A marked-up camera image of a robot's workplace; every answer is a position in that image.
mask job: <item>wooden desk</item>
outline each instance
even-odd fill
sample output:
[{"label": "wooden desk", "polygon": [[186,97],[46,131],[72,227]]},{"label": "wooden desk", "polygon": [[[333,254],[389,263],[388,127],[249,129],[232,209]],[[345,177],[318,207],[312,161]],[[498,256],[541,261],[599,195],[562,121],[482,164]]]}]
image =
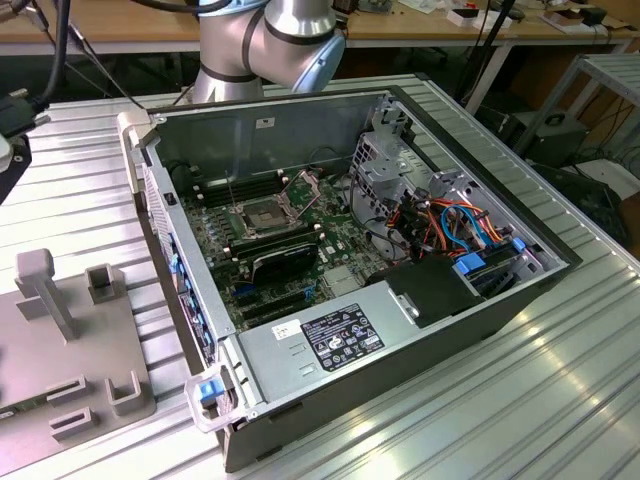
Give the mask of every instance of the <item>wooden desk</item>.
[{"label": "wooden desk", "polygon": [[[508,41],[518,45],[565,44],[579,45],[594,42],[594,32],[565,34],[543,21],[540,10],[524,9],[526,18],[513,22],[508,30],[500,33],[496,44]],[[640,35],[621,30],[613,32],[609,40],[606,34],[595,37],[596,43],[625,43]],[[435,10],[428,15],[396,2],[390,15],[354,12],[349,18],[349,40],[351,47],[394,46],[443,46],[468,45],[475,40],[478,30],[473,27],[458,27],[446,19],[446,13]]]},{"label": "wooden desk", "polygon": [[[49,2],[41,2],[47,17],[55,23]],[[623,30],[606,34],[585,32],[564,34],[541,20],[538,10],[525,10],[527,18],[513,23],[496,39],[498,47],[467,104],[475,113],[495,80],[511,48],[516,45],[615,45],[624,52],[637,32]],[[199,26],[188,14],[166,13],[142,7],[129,0],[72,0],[72,22],[98,53],[187,52],[199,50]],[[476,42],[478,30],[460,28],[449,22],[442,11],[429,15],[395,3],[393,13],[379,15],[355,12],[348,24],[347,46],[368,47],[447,47],[469,46]],[[48,55],[51,46],[44,35],[26,18],[0,25],[0,55]]]},{"label": "wooden desk", "polygon": [[[40,2],[55,30],[50,2]],[[72,0],[71,21],[98,53],[183,52],[200,49],[200,27],[189,14],[143,7],[129,0]],[[45,55],[51,47],[29,19],[0,25],[0,55]]]}]

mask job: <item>warning label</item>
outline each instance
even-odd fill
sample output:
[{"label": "warning label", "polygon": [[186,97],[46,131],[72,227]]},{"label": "warning label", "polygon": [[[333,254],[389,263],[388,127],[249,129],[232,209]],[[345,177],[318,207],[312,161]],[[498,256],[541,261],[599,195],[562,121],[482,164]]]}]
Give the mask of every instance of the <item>warning label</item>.
[{"label": "warning label", "polygon": [[302,332],[327,372],[384,347],[357,303],[302,324]]}]

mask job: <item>green circuit board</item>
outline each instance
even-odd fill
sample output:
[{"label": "green circuit board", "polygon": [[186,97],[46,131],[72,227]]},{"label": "green circuit board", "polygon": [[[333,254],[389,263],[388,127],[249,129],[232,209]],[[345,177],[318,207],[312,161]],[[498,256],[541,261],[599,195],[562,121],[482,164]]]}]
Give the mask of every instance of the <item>green circuit board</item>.
[{"label": "green circuit board", "polygon": [[[296,174],[287,173],[292,178]],[[371,274],[390,266],[367,240],[365,231],[354,223],[351,214],[341,210],[346,199],[343,197],[340,200],[339,196],[344,193],[336,187],[335,177],[320,179],[317,186],[321,196],[297,218],[299,224],[320,224],[322,227],[324,239],[318,243],[319,252],[315,263],[291,278],[259,287],[252,285],[246,278],[246,264],[229,259],[224,251],[231,241],[245,241],[242,238],[244,225],[238,221],[237,215],[230,213],[233,205],[209,208],[198,204],[194,199],[183,200],[189,223],[222,300],[240,330],[262,325],[335,298],[335,289],[327,285],[324,277],[327,272],[336,272],[335,269],[346,267],[352,276],[348,279],[351,285],[357,282],[363,286]],[[289,186],[286,197],[293,211],[299,212],[315,195],[308,183],[298,180]],[[286,305],[278,307],[279,301]],[[261,309],[269,306],[273,306],[273,309],[262,312]],[[253,310],[256,307],[260,311],[259,315],[255,315],[256,310]]]}]

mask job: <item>transparent plastic piece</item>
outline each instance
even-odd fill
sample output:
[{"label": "transparent plastic piece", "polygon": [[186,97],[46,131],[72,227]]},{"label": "transparent plastic piece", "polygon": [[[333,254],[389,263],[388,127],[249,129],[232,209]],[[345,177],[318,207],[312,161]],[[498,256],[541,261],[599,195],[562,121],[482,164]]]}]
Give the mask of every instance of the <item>transparent plastic piece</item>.
[{"label": "transparent plastic piece", "polygon": [[187,396],[187,402],[189,403],[189,409],[191,410],[193,421],[196,424],[196,427],[205,433],[222,430],[227,425],[246,418],[247,416],[247,411],[241,398],[242,395],[238,395],[237,407],[224,415],[220,415],[218,411],[219,416],[217,417],[211,417],[209,410],[202,406],[200,385],[216,380],[222,383],[228,383],[228,380],[225,382],[223,378],[223,368],[224,366],[221,363],[211,365],[204,372],[189,378],[184,385],[184,393]]}]

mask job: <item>grooved aluminum surface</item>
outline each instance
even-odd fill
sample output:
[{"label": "grooved aluminum surface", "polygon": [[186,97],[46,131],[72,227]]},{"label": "grooved aluminum surface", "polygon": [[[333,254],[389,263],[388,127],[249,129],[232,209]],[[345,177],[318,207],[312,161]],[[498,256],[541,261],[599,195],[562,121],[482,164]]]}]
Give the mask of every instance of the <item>grooved aluminum surface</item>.
[{"label": "grooved aluminum surface", "polygon": [[[397,76],[329,88],[391,83],[574,248],[579,269],[495,336],[227,476],[216,437],[196,429],[181,394],[187,365],[116,139],[115,115],[128,104],[56,105],[31,136],[33,166],[0,207],[0,289],[15,288],[7,255],[27,246],[47,246],[60,275],[122,268],[158,410],[10,478],[640,476],[640,265],[432,83]],[[446,167],[427,136],[416,140]]]},{"label": "grooved aluminum surface", "polygon": [[586,55],[578,68],[636,106],[640,105],[640,55]]}]

